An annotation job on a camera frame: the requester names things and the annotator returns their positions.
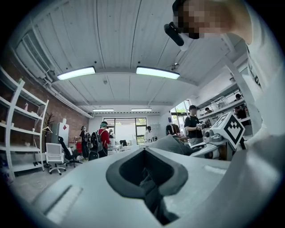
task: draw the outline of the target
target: floor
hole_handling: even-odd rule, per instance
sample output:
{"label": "floor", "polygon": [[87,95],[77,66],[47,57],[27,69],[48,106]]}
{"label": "floor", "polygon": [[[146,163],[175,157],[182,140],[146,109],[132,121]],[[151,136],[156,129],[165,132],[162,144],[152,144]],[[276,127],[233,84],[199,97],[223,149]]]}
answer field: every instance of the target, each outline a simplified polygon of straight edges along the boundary
{"label": "floor", "polygon": [[45,188],[52,185],[61,177],[67,175],[73,169],[74,167],[72,164],[68,165],[68,167],[66,167],[66,171],[61,170],[62,175],[59,175],[56,170],[54,170],[52,174],[49,174],[48,168],[45,168],[45,171],[38,168],[17,172],[17,177],[11,183],[10,187],[15,191],[16,194],[21,196],[28,203],[31,203]]}

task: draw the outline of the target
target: red jacket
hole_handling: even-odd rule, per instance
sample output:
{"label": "red jacket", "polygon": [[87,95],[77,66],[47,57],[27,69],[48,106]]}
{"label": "red jacket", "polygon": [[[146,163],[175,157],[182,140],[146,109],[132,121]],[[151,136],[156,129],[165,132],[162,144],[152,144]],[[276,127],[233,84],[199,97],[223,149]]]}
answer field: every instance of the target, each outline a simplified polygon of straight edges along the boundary
{"label": "red jacket", "polygon": [[110,139],[109,139],[109,133],[104,130],[104,129],[99,129],[98,130],[98,135],[101,134],[101,141],[102,141],[102,145],[105,147],[105,148],[108,148],[108,144],[111,143]]}

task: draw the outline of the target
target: red brick wall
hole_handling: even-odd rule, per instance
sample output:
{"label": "red brick wall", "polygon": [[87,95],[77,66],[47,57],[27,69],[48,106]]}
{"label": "red brick wall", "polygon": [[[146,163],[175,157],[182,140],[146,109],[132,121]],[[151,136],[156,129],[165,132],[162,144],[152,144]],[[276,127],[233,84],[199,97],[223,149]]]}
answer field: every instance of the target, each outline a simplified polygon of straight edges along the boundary
{"label": "red brick wall", "polygon": [[[46,91],[41,85],[39,85],[36,81],[34,81],[26,71],[21,67],[19,62],[17,62],[16,58],[9,54],[8,57],[3,57],[1,60],[2,67],[4,70],[15,80],[18,81],[21,77],[25,81],[24,88],[41,99],[42,101],[49,100],[49,104],[47,107],[46,113],[52,113],[55,117],[52,118],[51,121],[54,122],[62,122],[63,118],[66,118],[66,123],[69,125],[69,141],[73,141],[75,136],[79,136],[80,130],[82,126],[88,127],[89,119],[87,117],[82,116],[80,113],[74,111],[69,108],[67,105],[59,101],[52,94]],[[5,85],[0,85],[0,96],[5,98],[8,101],[11,101],[13,92],[9,90]],[[24,108],[25,103],[27,101],[23,98],[18,99],[17,106]],[[28,111],[37,112],[37,107],[29,102],[28,103]],[[0,121],[5,120],[7,116],[7,108],[0,104]],[[34,128],[35,121],[28,117],[25,117],[21,114],[14,112],[12,122],[15,127],[19,127],[26,130],[32,130]],[[36,131],[39,132],[40,121],[37,125]],[[39,141],[39,136],[35,136],[37,143]],[[25,142],[33,142],[33,136],[31,134],[26,134],[17,131],[11,131],[12,143],[20,143],[24,144]],[[0,127],[0,142],[4,141],[4,128]],[[50,135],[47,137],[47,143],[50,142]]]}

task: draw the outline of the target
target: ceiling light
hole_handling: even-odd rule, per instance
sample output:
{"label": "ceiling light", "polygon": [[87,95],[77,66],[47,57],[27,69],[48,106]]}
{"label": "ceiling light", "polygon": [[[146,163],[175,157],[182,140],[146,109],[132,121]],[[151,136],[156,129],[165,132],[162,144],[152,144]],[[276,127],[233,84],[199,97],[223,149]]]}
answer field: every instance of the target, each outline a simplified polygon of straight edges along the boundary
{"label": "ceiling light", "polygon": [[152,109],[131,109],[132,112],[135,112],[135,111],[151,111]]}
{"label": "ceiling light", "polygon": [[73,77],[88,75],[88,74],[95,74],[95,68],[94,67],[85,67],[82,69],[76,69],[73,71],[69,71],[67,73],[62,73],[57,76],[59,80],[65,80]]}
{"label": "ceiling light", "polygon": [[152,76],[158,76],[158,77],[167,77],[172,79],[177,79],[180,74],[168,70],[163,69],[156,69],[151,67],[145,67],[145,66],[137,66],[137,74],[146,74],[146,75],[152,75]]}
{"label": "ceiling light", "polygon": [[114,109],[93,109],[93,112],[114,112]]}

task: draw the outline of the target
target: white ceiling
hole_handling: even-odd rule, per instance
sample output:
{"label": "white ceiling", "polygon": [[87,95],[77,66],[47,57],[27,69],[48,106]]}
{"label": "white ceiling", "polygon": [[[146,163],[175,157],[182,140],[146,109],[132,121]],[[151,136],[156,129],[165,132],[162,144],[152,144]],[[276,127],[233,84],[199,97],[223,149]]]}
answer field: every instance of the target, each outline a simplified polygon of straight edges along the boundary
{"label": "white ceiling", "polygon": [[[212,74],[211,69],[217,64],[220,68],[224,66],[221,64],[224,56],[236,59],[244,53],[237,50],[233,54],[220,37],[195,40],[188,51],[181,53],[163,29],[172,21],[173,2],[49,1],[27,18],[34,27],[23,22],[14,48],[36,77],[45,75],[21,43],[21,38],[31,29],[56,75],[94,66],[95,75],[53,83],[64,97],[86,112],[93,108],[129,112],[131,108],[149,106],[153,112],[168,106],[171,109],[175,103],[195,95],[199,85]],[[235,36],[229,36],[229,40],[233,46],[240,44]],[[170,70],[169,66],[176,61],[180,64],[179,80],[134,73],[138,65]]]}

